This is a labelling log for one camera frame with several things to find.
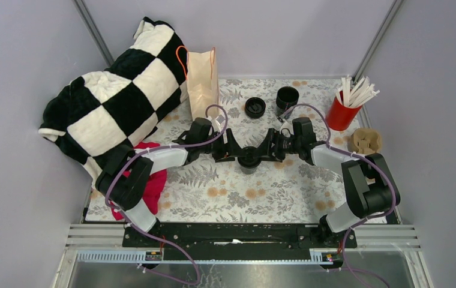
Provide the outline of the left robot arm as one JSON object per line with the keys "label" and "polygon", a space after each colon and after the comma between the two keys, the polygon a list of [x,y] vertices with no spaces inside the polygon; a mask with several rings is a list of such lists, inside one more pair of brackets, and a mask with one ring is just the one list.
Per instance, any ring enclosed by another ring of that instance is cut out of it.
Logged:
{"label": "left robot arm", "polygon": [[213,121],[196,118],[189,130],[168,145],[146,149],[119,145],[97,178],[95,189],[138,230],[137,239],[151,247],[159,241],[160,231],[154,226],[158,220],[143,196],[153,174],[190,164],[201,154],[210,154],[216,160],[227,158],[224,145],[232,139],[231,129],[214,131]]}

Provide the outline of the black coffee cup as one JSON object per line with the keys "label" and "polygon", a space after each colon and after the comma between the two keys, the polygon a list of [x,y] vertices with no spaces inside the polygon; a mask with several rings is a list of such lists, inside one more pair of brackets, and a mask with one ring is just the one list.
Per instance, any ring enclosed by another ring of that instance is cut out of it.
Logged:
{"label": "black coffee cup", "polygon": [[246,174],[246,175],[251,175],[251,174],[254,174],[259,166],[259,163],[257,164],[252,164],[252,165],[246,165],[244,163],[240,163],[240,170],[242,171],[242,173]]}

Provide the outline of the black cup lid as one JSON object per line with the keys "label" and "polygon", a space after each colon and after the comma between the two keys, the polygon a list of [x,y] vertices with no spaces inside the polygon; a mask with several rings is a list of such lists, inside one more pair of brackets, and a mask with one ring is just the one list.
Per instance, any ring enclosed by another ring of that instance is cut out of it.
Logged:
{"label": "black cup lid", "polygon": [[241,156],[237,157],[238,163],[246,169],[257,168],[261,159],[256,155],[256,152],[257,148],[253,146],[243,148]]}

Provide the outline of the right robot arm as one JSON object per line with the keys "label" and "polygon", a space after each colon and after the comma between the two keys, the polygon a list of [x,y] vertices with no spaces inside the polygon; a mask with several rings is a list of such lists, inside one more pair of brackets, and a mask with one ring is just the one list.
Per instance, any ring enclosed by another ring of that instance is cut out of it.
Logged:
{"label": "right robot arm", "polygon": [[311,238],[333,247],[343,234],[359,223],[392,212],[400,195],[384,157],[378,153],[361,156],[318,141],[309,118],[292,121],[292,133],[268,130],[262,144],[249,154],[251,160],[282,162],[296,154],[309,165],[330,170],[343,179],[346,201],[324,215]]}

